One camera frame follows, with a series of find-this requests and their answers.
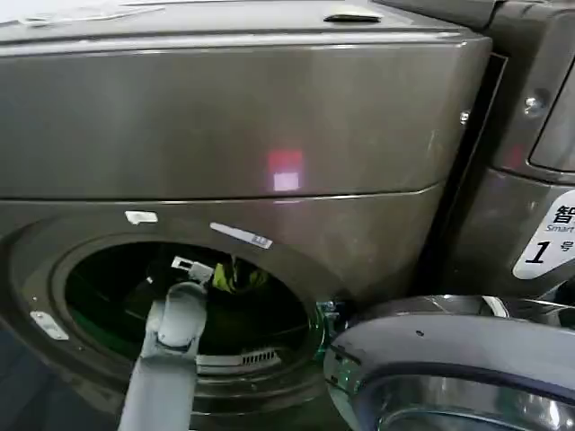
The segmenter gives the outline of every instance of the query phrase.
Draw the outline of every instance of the robotic arm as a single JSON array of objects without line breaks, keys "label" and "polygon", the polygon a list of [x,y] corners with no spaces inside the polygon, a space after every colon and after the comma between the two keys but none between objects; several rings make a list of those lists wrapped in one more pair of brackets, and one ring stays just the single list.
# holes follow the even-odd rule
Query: robotic arm
[{"label": "robotic arm", "polygon": [[199,338],[206,326],[206,288],[212,268],[193,262],[190,281],[154,302],[146,337],[130,378],[119,431],[188,431]]}]

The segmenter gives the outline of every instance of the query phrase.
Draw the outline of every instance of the sticker label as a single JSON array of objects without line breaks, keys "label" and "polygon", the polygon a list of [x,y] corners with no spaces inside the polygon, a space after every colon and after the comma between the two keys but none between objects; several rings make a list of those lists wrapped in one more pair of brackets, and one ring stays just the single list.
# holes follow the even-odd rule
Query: sticker label
[{"label": "sticker label", "polygon": [[48,334],[51,339],[58,341],[69,340],[68,334],[56,323],[56,321],[47,312],[31,312],[30,316]]},{"label": "sticker label", "polygon": [[158,223],[158,214],[154,211],[125,211],[130,223],[138,226],[140,223]]},{"label": "sticker label", "polygon": [[513,267],[522,280],[537,278],[575,259],[575,190],[559,196]]},{"label": "sticker label", "polygon": [[252,245],[255,245],[256,247],[260,247],[261,249],[267,250],[269,247],[271,247],[271,244],[273,244],[273,241],[269,240],[268,238],[257,235],[255,233],[243,231],[242,229],[226,226],[225,224],[210,223],[209,227],[211,227],[215,231],[224,233],[229,236],[233,236],[238,240],[248,242]]}]

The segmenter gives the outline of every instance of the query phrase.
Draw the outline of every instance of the round glass door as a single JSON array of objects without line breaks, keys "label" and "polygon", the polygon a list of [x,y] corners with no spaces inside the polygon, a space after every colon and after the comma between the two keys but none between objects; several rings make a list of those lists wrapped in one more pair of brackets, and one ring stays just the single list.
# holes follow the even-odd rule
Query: round glass door
[{"label": "round glass door", "polygon": [[326,353],[354,431],[567,431],[575,426],[574,309],[493,297],[384,304]]}]

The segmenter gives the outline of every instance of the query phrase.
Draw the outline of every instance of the number 1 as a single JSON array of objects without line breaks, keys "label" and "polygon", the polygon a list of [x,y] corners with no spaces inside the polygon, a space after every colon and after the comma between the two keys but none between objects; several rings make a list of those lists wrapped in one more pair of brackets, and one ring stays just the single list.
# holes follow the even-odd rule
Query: number 1
[{"label": "number 1", "polygon": [[532,258],[531,260],[526,260],[525,263],[543,263],[543,261],[541,260],[541,256],[543,256],[543,253],[545,253],[545,250],[547,250],[549,244],[551,244],[551,241],[538,242],[537,245],[540,245],[541,249],[539,249],[534,258]]}]

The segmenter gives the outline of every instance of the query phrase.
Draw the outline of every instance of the front-load washing machine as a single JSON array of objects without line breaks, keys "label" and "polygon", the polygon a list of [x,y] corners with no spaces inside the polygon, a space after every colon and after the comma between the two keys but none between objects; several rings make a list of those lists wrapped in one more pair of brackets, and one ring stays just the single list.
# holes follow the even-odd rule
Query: front-load washing machine
[{"label": "front-load washing machine", "polygon": [[573,303],[575,7],[497,1],[458,2],[454,10],[447,3],[406,3],[443,18],[451,11],[453,21],[493,39],[502,64],[491,78],[494,95],[485,103],[491,109],[473,157],[464,161],[464,181],[454,179],[438,215],[442,234],[429,247],[425,278],[443,293]]},{"label": "front-load washing machine", "polygon": [[330,336],[405,294],[490,50],[330,0],[3,25],[3,322],[118,412],[151,302],[198,261],[215,274],[196,426],[301,404],[317,414],[267,429],[327,426]]}]

